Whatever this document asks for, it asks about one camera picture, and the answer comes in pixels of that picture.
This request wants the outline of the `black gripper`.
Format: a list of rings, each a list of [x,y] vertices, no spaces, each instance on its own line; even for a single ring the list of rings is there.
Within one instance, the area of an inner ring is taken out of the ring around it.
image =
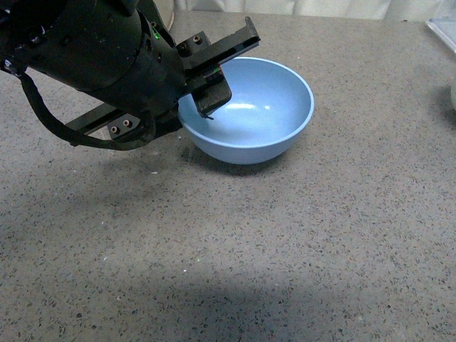
[[[106,126],[112,143],[148,143],[180,128],[176,110],[190,95],[202,118],[228,103],[232,91],[222,64],[260,41],[250,17],[244,27],[211,43],[202,31],[175,43],[154,1],[136,1],[142,38],[133,66],[119,81],[88,94],[102,105],[66,124],[74,142],[95,143],[92,133]]]

